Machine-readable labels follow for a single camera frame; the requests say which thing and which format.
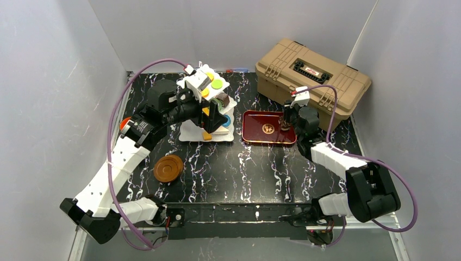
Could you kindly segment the blue sprinkled donut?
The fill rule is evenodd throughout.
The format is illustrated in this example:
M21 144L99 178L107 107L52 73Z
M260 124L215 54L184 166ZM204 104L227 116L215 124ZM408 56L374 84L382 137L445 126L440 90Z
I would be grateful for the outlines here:
M229 115L225 115L226 122L222 125L224 128L228 128L232 123L232 118Z

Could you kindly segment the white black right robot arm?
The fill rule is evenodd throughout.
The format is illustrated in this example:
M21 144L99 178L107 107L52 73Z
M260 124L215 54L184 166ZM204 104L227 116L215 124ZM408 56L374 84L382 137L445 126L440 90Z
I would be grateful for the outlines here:
M313 199L311 216L354 216L360 222L368 222L401 208L390 173L376 163L336 152L321 137L314 108L286 101L282 122L295 131L302 156L332 171L346 183L345 193Z

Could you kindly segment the green round macaron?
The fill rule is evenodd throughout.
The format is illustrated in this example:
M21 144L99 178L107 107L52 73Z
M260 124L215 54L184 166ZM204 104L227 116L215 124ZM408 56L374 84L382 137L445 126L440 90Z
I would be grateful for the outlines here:
M222 87L224 86L224 83L222 80L220 79L214 79L212 82L211 82L211 87L215 90L219 90L221 89Z

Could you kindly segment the white triangle cake slice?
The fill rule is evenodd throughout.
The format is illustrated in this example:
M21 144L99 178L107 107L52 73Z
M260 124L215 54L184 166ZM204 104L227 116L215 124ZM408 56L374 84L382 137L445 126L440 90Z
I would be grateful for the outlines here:
M227 135L229 133L229 129L224 127L224 126L220 126L216 131L212 132L211 134L212 135Z

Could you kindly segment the chocolate sprinkled donut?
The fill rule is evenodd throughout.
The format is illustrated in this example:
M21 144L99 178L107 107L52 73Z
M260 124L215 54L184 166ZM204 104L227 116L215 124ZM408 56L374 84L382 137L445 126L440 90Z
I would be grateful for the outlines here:
M282 121L280 124L281 131L288 131L291 128L291 123Z

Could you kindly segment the chocolate swirl roll cake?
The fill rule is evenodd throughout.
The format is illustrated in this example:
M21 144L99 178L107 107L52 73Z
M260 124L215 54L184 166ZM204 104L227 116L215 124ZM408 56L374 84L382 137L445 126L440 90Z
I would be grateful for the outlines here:
M229 98L229 96L228 96L226 93L224 93L224 92L219 93L219 94L216 96L216 98L222 103L222 106L223 106L223 107L226 107L226 106L228 106L228 105L230 104L230 98Z

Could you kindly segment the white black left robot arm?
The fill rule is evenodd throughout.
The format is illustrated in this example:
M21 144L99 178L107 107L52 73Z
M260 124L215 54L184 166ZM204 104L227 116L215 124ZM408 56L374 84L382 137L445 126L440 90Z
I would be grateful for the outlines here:
M145 102L121 124L119 137L109 143L107 159L93 179L75 197L63 199L60 209L99 244L122 228L135 232L138 222L170 223L167 204L160 198L148 195L120 203L117 194L171 125L191 122L208 133L221 129L233 107L218 100L227 87L223 79L157 82Z

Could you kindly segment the white three-tier cake stand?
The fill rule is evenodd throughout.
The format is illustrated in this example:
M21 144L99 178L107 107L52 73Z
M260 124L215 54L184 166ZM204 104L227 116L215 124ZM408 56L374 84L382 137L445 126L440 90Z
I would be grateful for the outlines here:
M234 107L237 101L227 91L230 83L207 64L187 65L186 76L177 82L186 91L181 100L192 98L198 116L181 123L181 142L231 142L234 140Z

